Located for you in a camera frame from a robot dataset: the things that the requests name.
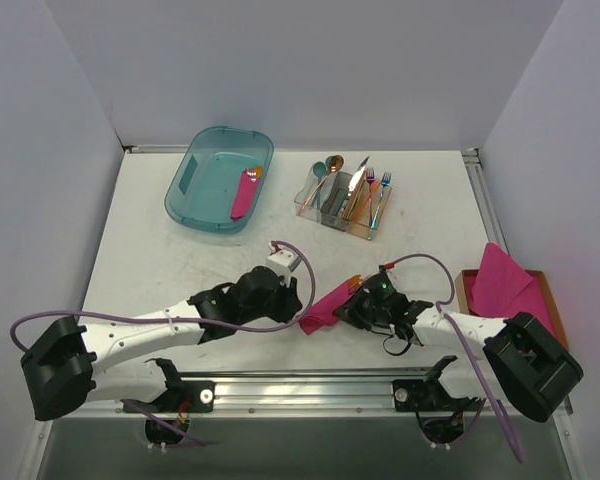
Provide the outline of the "pink paper napkin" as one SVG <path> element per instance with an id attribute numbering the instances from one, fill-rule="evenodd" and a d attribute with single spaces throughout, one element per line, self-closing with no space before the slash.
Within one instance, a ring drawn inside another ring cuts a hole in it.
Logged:
<path id="1" fill-rule="evenodd" d="M 349 281 L 345 281 L 308 310 L 299 321 L 301 330 L 306 335 L 311 335 L 323 327 L 334 326 L 339 321 L 334 311 L 344 305 L 351 296 Z"/>

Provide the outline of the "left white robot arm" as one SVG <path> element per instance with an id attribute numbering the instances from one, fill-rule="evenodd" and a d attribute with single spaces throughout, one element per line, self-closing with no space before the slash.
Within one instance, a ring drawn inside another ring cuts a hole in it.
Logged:
<path id="1" fill-rule="evenodd" d="M 286 326 L 301 308 L 294 276 L 257 266 L 235 283 L 139 318 L 81 324 L 73 314 L 62 316 L 24 349 L 20 360 L 34 417 L 56 420 L 87 402 L 104 400 L 173 410 L 184 383 L 158 352 L 250 332 L 252 321 L 260 318 Z"/>

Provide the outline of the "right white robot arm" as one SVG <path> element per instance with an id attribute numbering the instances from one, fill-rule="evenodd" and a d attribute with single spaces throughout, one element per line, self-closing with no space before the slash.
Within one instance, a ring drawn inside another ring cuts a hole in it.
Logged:
<path id="1" fill-rule="evenodd" d="M 368 277 L 334 315 L 361 330 L 384 329 L 421 347 L 440 347 L 457 358 L 423 385 L 426 402 L 445 409 L 490 389 L 520 414 L 546 422 L 583 379 L 580 364 L 532 314 L 484 318 L 424 300 L 410 300 L 381 271 Z"/>

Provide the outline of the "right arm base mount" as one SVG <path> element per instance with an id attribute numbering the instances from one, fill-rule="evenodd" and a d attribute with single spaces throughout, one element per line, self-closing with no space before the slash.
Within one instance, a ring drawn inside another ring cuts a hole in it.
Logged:
<path id="1" fill-rule="evenodd" d="M 477 398 L 450 397 L 437 381 L 398 379 L 392 382 L 394 409 L 400 413 L 443 413 L 476 411 Z"/>

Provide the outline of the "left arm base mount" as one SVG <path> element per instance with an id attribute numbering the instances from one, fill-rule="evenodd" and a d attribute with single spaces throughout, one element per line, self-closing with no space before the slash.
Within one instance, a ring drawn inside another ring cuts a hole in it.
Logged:
<path id="1" fill-rule="evenodd" d="M 151 413 L 210 413 L 216 383 L 209 379 L 185 379 L 171 386 L 165 380 L 132 389 L 122 400 L 131 400 Z"/>

